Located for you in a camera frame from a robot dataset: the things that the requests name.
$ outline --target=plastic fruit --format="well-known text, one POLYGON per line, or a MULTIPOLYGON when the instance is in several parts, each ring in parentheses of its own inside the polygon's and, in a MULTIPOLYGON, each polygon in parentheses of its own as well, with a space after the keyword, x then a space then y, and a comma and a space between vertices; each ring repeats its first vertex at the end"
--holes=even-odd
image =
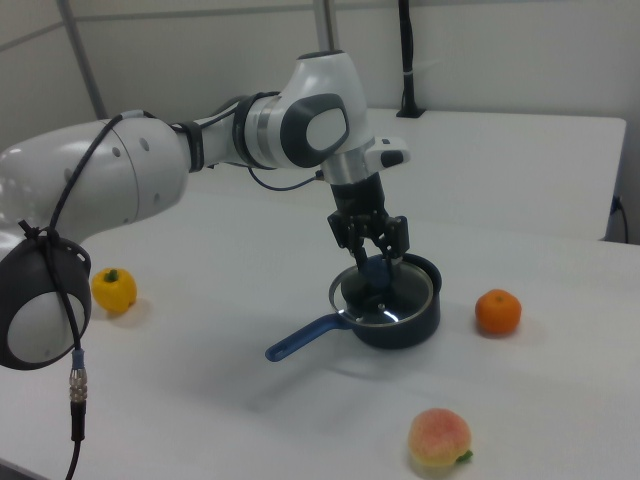
POLYGON ((473 455, 471 430, 462 417, 445 408, 432 408, 411 423, 409 452, 422 467, 448 467, 473 455))
POLYGON ((491 290, 476 302, 478 326, 487 333, 504 335, 513 332, 520 323, 522 305, 505 290, 491 290))
POLYGON ((96 303, 112 313, 124 313, 136 301, 136 282, 124 268, 105 268, 93 277, 91 292, 96 303))

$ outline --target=pot handle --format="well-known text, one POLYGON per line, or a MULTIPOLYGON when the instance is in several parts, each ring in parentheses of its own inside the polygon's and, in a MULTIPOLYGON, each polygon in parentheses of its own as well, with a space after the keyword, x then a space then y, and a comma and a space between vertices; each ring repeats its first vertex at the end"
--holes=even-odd
POLYGON ((279 362, 329 330, 352 328, 353 325, 337 313, 325 315, 269 347, 264 355, 271 362, 279 362))

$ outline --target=white wall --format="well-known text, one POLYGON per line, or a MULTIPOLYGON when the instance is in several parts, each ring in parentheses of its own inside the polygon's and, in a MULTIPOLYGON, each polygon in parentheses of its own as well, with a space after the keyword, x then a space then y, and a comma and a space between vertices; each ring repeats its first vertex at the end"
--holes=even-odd
POLYGON ((55 1, 0 0, 0 151, 94 114, 55 1))
MULTIPOLYGON (((340 46, 353 57, 369 103, 397 107, 397 2, 337 4, 340 46)), ((640 243, 640 1, 427 0, 412 2, 411 16, 420 105, 625 119, 618 190, 631 240, 640 243)), ((619 220, 612 239, 622 238, 619 220)))
POLYGON ((318 49, 311 0, 71 2, 109 115, 209 115, 236 95, 281 90, 318 49))

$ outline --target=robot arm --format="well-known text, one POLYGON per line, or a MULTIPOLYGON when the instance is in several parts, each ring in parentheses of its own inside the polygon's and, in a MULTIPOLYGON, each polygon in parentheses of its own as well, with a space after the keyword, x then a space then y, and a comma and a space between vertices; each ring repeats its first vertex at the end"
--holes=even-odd
MULTIPOLYGON (((400 258, 409 248, 406 219, 386 213, 377 172, 407 162, 409 154, 399 139, 374 138, 366 111, 355 67, 338 51, 300 57, 281 93, 244 98, 209 118, 170 126, 141 111, 127 112, 93 153, 57 231, 81 243, 154 216, 180 200, 188 173, 203 166, 320 167, 336 200, 329 222, 338 245, 349 249, 358 266, 366 262, 365 238, 387 258, 400 258)), ((0 364, 40 368, 72 346, 68 319, 37 242, 24 240, 18 222, 48 224, 78 160, 105 124, 41 135, 0 157, 0 364)), ((88 259, 57 255, 83 332, 91 307, 88 259)))

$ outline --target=green leaf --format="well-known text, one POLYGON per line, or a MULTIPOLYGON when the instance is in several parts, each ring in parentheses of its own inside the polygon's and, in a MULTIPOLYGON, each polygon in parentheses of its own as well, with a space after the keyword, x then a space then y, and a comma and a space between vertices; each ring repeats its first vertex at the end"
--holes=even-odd
POLYGON ((104 275, 104 281, 107 283, 117 282, 120 276, 118 275, 118 271, 115 268, 109 270, 108 273, 104 275))
POLYGON ((458 457, 458 459, 456 460, 456 463, 466 462, 471 457, 473 457, 473 452, 471 450, 467 450, 467 453, 465 453, 464 455, 458 457))

